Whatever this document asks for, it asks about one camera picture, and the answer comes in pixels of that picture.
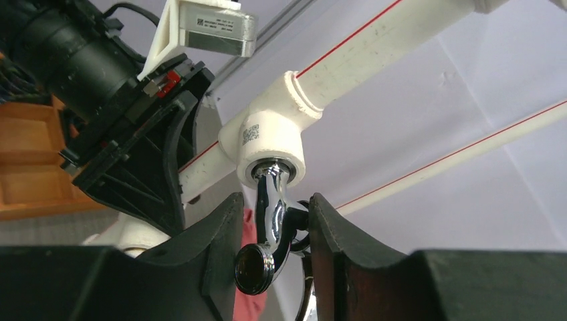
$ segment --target red line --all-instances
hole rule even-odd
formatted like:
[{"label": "red line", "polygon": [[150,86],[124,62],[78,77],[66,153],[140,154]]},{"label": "red line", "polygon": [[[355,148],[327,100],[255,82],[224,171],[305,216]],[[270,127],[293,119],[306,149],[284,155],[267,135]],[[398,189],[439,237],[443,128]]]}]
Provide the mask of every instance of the red line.
[{"label": "red line", "polygon": [[179,170],[179,172],[183,172],[187,167],[191,166],[191,164],[193,164],[197,159],[199,159],[199,157],[203,156],[206,152],[208,152],[211,148],[215,147],[215,145],[219,144],[219,141],[217,140],[216,142],[214,142],[211,146],[209,146],[207,149],[205,149],[204,151],[202,151],[200,154],[198,154],[197,156],[193,157],[192,160],[189,161],[189,163],[185,164],[185,166],[181,167],[181,169]]},{"label": "red line", "polygon": [[543,111],[541,111],[541,112],[539,112],[539,113],[537,113],[537,114],[535,114],[535,115],[532,115],[532,116],[530,116],[530,117],[528,117],[528,118],[522,120],[521,122],[517,122],[517,123],[515,123],[515,124],[512,124],[512,125],[510,125],[510,126],[504,128],[504,129],[502,129],[502,130],[500,130],[500,131],[498,131],[498,132],[495,132],[494,134],[492,134],[492,135],[490,135],[490,136],[488,136],[488,137],[485,137],[485,138],[483,138],[483,139],[481,139],[481,140],[479,140],[479,141],[477,141],[477,142],[474,142],[474,143],[470,144],[469,146],[463,147],[463,148],[457,150],[456,152],[452,152],[451,154],[448,154],[447,156],[445,156],[445,157],[443,157],[443,158],[440,158],[440,159],[436,160],[435,162],[433,162],[433,163],[431,163],[431,164],[425,165],[424,167],[421,167],[420,169],[417,169],[417,170],[415,170],[415,171],[413,171],[413,172],[411,172],[411,173],[409,173],[409,174],[407,174],[407,175],[405,175],[405,176],[402,176],[402,177],[400,177],[399,179],[397,179],[397,180],[395,180],[395,181],[389,182],[388,184],[386,184],[386,185],[384,185],[384,186],[381,186],[381,187],[379,187],[379,188],[377,188],[377,189],[375,189],[375,190],[373,190],[373,191],[371,191],[371,192],[368,192],[368,193],[364,194],[363,196],[357,197],[357,198],[353,199],[352,201],[350,201],[350,202],[348,202],[348,203],[345,203],[345,204],[343,204],[343,205],[337,207],[336,209],[340,209],[341,207],[345,207],[345,206],[347,206],[347,205],[349,205],[349,204],[351,204],[351,203],[353,203],[353,202],[355,202],[355,201],[357,201],[357,200],[359,200],[359,199],[361,199],[361,198],[363,198],[363,197],[369,196],[370,194],[372,194],[372,193],[374,193],[374,192],[377,192],[377,191],[379,191],[379,190],[381,190],[381,189],[384,189],[384,188],[386,188],[386,187],[388,187],[388,186],[394,184],[395,182],[401,181],[402,179],[405,179],[406,177],[409,177],[409,176],[411,176],[411,175],[413,175],[413,174],[415,174],[415,173],[417,173],[417,172],[419,172],[419,171],[422,171],[422,170],[424,170],[424,169],[426,169],[426,168],[428,168],[428,167],[431,167],[431,166],[433,166],[433,165],[435,165],[435,164],[437,164],[437,163],[439,163],[439,162],[441,162],[441,161],[443,161],[443,160],[445,160],[445,159],[447,159],[447,158],[449,158],[449,157],[451,157],[451,156],[454,156],[455,154],[458,154],[458,153],[462,152],[463,150],[466,150],[466,149],[468,149],[468,148],[471,148],[472,146],[475,146],[475,145],[477,145],[477,144],[480,144],[481,142],[483,142],[483,141],[485,141],[485,140],[487,140],[487,139],[493,138],[494,136],[497,136],[498,134],[501,134],[502,132],[505,132],[506,130],[509,130],[510,128],[514,128],[514,127],[516,127],[516,126],[518,126],[518,125],[520,125],[520,124],[523,124],[523,123],[527,122],[527,121],[530,120],[530,119],[533,119],[533,118],[535,118],[535,117],[537,117],[537,116],[539,116],[539,115],[541,115],[541,114],[544,114],[544,113],[546,113],[546,112],[549,112],[549,111],[551,111],[551,110],[553,110],[553,109],[555,109],[555,108],[557,108],[557,107],[559,107],[559,106],[565,104],[566,102],[567,102],[567,100],[565,100],[564,102],[561,102],[561,103],[559,103],[559,104],[557,104],[557,105],[555,105],[555,106],[553,106],[553,107],[549,107],[548,109],[543,110]]},{"label": "red line", "polygon": [[333,49],[331,49],[328,53],[325,53],[321,58],[317,59],[314,63],[312,63],[309,67],[304,69],[300,72],[296,78],[301,77],[303,74],[308,72],[311,68],[315,67],[318,63],[320,63],[323,59],[327,58],[330,54],[332,54],[335,50],[342,47],[345,43],[351,40],[355,35],[358,35],[362,30],[366,29],[369,25],[371,25],[374,21],[376,21],[379,17],[382,17],[386,12],[390,11],[393,7],[395,7],[398,3],[402,2],[402,0],[396,0],[394,3],[389,5],[384,11],[380,12],[376,17],[373,17],[369,22],[365,23],[362,27],[358,28],[352,35],[349,35],[345,40],[341,41],[338,45],[336,45]]}]

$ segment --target red cloth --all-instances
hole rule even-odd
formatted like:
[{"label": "red cloth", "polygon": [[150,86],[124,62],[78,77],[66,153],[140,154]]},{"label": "red cloth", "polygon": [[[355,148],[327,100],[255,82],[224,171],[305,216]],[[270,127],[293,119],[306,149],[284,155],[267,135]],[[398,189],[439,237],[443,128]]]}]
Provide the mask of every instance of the red cloth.
[{"label": "red cloth", "polygon": [[[254,224],[253,216],[251,209],[244,210],[242,247],[250,243],[256,243],[256,225]],[[257,296],[248,296],[236,289],[233,321],[258,321],[262,311],[264,311],[266,298],[266,292]]]}]

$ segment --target floor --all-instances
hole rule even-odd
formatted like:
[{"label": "floor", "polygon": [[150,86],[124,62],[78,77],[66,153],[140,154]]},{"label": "floor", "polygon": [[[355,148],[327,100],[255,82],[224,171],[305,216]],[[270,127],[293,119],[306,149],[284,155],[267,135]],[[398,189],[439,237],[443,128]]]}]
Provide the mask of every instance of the floor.
[{"label": "floor", "polygon": [[[214,104],[203,104],[197,117],[197,149],[203,150],[216,141],[221,127]],[[201,195],[201,200],[186,208],[190,226],[210,213],[222,200],[241,185],[235,173],[230,174]],[[0,245],[73,245],[103,231],[116,219],[116,211],[105,209],[67,215],[54,215],[0,223]],[[283,320],[276,296],[269,290],[261,320]]]}]

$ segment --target wooden shelf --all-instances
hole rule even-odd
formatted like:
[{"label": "wooden shelf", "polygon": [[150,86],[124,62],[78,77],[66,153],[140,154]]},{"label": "wooden shelf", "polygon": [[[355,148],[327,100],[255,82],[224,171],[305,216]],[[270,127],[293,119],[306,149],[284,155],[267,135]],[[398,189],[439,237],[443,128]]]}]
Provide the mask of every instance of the wooden shelf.
[{"label": "wooden shelf", "polygon": [[62,106],[56,99],[53,106],[0,106],[0,220],[104,208],[59,167]]}]

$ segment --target faucet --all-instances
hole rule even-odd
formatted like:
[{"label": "faucet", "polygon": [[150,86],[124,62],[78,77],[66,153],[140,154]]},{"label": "faucet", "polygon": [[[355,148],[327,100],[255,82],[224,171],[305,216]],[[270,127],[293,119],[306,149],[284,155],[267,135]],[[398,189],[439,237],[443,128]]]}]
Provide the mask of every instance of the faucet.
[{"label": "faucet", "polygon": [[271,158],[252,170],[257,183],[255,223],[257,244],[248,244],[236,256],[236,286],[245,294],[257,295],[277,278],[290,250],[308,247],[307,207],[287,197],[294,168],[285,160]]}]

